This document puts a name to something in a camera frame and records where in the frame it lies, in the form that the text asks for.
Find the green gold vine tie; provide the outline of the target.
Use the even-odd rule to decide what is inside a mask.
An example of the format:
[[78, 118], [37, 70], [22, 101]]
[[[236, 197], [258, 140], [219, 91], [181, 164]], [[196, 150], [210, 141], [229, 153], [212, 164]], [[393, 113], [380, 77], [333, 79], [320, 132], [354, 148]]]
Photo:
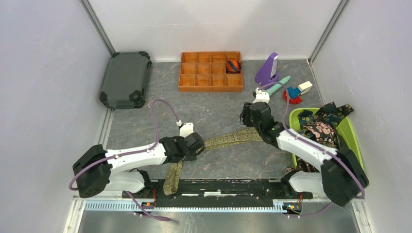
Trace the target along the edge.
[[[205, 140], [205, 150], [215, 150], [233, 145], [249, 142], [263, 141], [258, 132], [253, 128], [245, 128], [231, 133], [222, 134]], [[175, 194], [178, 190], [179, 180], [183, 169], [183, 161], [172, 163], [169, 167], [163, 184], [163, 192], [166, 196]]]

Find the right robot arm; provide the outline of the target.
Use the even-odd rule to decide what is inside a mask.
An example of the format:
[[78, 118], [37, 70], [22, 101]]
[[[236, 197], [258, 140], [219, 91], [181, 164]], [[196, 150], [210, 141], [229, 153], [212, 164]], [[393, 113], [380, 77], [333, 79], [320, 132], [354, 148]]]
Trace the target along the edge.
[[369, 180], [350, 149], [335, 149], [303, 137], [285, 123], [275, 121], [266, 102], [245, 102], [240, 123], [253, 127], [262, 140], [304, 159], [317, 172], [290, 172], [281, 179], [281, 193], [293, 198], [298, 193], [321, 194], [338, 206], [363, 199]]

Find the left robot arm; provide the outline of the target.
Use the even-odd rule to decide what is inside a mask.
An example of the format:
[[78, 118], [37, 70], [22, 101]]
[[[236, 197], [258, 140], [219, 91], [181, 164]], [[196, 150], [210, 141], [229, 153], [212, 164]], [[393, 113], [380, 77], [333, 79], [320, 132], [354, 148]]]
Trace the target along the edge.
[[105, 150], [97, 144], [72, 166], [75, 190], [81, 198], [103, 191], [129, 191], [146, 198], [151, 195], [153, 185], [145, 171], [132, 172], [133, 168], [193, 161], [204, 148], [204, 140], [198, 133], [163, 137], [157, 143], [121, 150]]

